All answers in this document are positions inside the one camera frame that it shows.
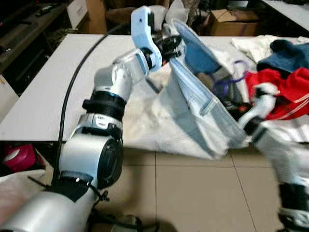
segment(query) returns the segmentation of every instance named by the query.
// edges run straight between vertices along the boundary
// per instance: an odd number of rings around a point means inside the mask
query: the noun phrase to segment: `floor tile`
[[[123,165],[155,165],[155,151],[124,147]]]
[[[157,218],[176,231],[254,232],[234,168],[159,166],[156,176]]]
[[[222,159],[209,160],[192,156],[157,152],[157,166],[210,166],[210,167],[233,167],[231,155],[227,153]]]
[[[229,151],[236,167],[271,167],[264,155],[253,146]]]
[[[237,168],[257,232],[280,229],[277,182],[271,168]]]
[[[99,211],[131,214],[145,222],[155,219],[155,166],[123,166],[119,180],[107,190],[110,201],[100,202]]]

